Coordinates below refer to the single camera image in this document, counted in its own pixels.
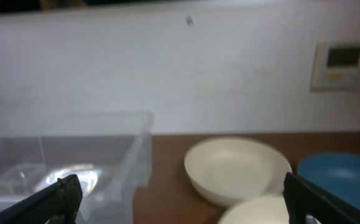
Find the blue bowl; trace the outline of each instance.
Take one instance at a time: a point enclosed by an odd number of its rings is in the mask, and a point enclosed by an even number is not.
[[[360,209],[360,156],[323,153],[298,163],[298,174]]]

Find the digital display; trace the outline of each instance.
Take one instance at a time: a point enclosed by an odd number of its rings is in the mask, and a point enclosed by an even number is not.
[[[360,46],[335,47],[329,49],[327,67],[357,67]]]

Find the white wall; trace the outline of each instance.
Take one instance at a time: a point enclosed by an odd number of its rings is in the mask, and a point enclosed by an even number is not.
[[[154,133],[360,130],[360,88],[309,91],[316,43],[360,40],[360,0],[217,2],[0,17],[0,114],[151,110]]]

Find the wall-mounted control panel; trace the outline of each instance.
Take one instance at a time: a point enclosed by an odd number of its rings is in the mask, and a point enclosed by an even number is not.
[[[312,90],[352,90],[360,78],[360,42],[319,43]]]

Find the clear plastic container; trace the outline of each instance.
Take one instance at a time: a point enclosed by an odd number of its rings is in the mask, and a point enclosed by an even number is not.
[[[77,174],[76,223],[132,223],[132,198],[151,172],[150,113],[0,118],[0,211]]]

